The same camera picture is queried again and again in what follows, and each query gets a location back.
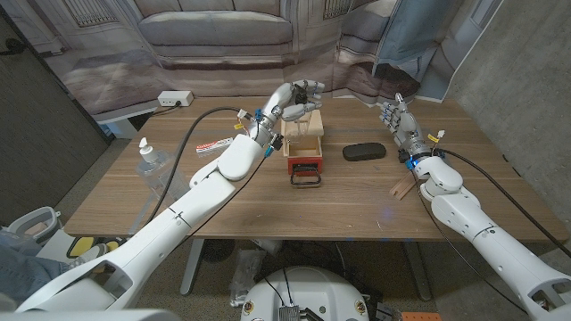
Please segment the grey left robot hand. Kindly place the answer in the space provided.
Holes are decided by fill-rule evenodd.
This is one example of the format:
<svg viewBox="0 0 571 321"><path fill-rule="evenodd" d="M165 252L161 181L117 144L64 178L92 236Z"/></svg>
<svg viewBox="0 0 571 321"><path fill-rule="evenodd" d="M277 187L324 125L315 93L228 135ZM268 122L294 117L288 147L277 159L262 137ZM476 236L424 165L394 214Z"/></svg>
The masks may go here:
<svg viewBox="0 0 571 321"><path fill-rule="evenodd" d="M325 85L314 80L297 80L284 83L276 89L261 108L261 120L249 127L250 138L260 146L269 143L274 125L279 119L294 121L322 106L319 95Z"/></svg>

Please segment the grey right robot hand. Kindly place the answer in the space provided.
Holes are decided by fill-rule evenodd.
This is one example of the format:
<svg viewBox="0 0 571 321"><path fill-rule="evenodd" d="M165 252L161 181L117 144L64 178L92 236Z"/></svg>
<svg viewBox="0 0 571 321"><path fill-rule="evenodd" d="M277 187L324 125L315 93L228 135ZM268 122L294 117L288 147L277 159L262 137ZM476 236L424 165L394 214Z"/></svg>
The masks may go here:
<svg viewBox="0 0 571 321"><path fill-rule="evenodd" d="M410 156L428 153L430 148L426 145L421 127L413 114L408 110L402 95L397 93L396 105L383 103L379 118L393 134L395 143Z"/></svg>

